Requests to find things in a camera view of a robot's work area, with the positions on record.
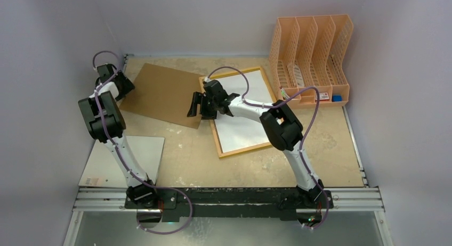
label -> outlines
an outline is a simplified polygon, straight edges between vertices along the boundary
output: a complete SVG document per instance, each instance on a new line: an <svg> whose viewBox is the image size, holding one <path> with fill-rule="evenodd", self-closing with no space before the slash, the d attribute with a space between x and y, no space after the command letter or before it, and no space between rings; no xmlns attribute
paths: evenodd
<svg viewBox="0 0 452 246"><path fill-rule="evenodd" d="M297 81L298 87L304 88L303 76L301 74L300 68L297 65L294 66L294 76L295 76L295 80Z"/></svg>
<svg viewBox="0 0 452 246"><path fill-rule="evenodd" d="M320 100L321 101L329 100L328 93L320 93Z"/></svg>
<svg viewBox="0 0 452 246"><path fill-rule="evenodd" d="M87 178L85 181L85 186L97 186L99 178Z"/></svg>

cardboard sheet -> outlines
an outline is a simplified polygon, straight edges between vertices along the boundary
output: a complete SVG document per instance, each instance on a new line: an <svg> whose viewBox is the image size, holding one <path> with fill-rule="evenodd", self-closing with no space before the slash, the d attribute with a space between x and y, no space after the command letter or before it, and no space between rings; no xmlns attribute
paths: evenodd
<svg viewBox="0 0 452 246"><path fill-rule="evenodd" d="M121 110L197 129L201 115L187 117L193 92L199 92L202 75L144 64Z"/></svg>

blue object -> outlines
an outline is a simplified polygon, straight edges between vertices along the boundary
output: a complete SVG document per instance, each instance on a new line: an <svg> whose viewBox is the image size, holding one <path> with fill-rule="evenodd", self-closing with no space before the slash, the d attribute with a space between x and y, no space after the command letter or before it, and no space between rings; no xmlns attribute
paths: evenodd
<svg viewBox="0 0 452 246"><path fill-rule="evenodd" d="M342 96L340 95L333 95L333 98L331 99L332 102L335 101L342 101Z"/></svg>

white wall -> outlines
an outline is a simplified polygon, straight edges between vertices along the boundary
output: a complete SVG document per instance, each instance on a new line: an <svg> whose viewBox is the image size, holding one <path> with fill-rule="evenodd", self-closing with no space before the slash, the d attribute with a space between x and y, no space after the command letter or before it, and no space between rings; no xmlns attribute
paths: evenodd
<svg viewBox="0 0 452 246"><path fill-rule="evenodd" d="M349 13L364 0L96 0L123 51L268 55L276 18Z"/></svg>
<svg viewBox="0 0 452 246"><path fill-rule="evenodd" d="M346 75L350 119L396 245L452 238L452 0L366 0Z"/></svg>
<svg viewBox="0 0 452 246"><path fill-rule="evenodd" d="M118 51L93 0L0 0L1 245L62 245L93 140L77 101Z"/></svg>

table surface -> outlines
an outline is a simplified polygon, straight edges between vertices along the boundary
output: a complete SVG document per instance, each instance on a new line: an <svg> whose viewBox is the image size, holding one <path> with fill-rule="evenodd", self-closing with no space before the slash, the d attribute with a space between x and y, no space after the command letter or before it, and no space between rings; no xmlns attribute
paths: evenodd
<svg viewBox="0 0 452 246"><path fill-rule="evenodd" d="M267 58L140 58L127 60L125 75L132 81L145 63L208 75L217 67L262 66L272 82ZM165 138L157 184L175 187L289 187L295 177L282 152L275 148L219 159L208 121L192 129L126 111L127 135ZM294 110L303 125L313 109ZM326 187L362 187L361 172L342 108L320 108L305 141L316 173Z"/></svg>

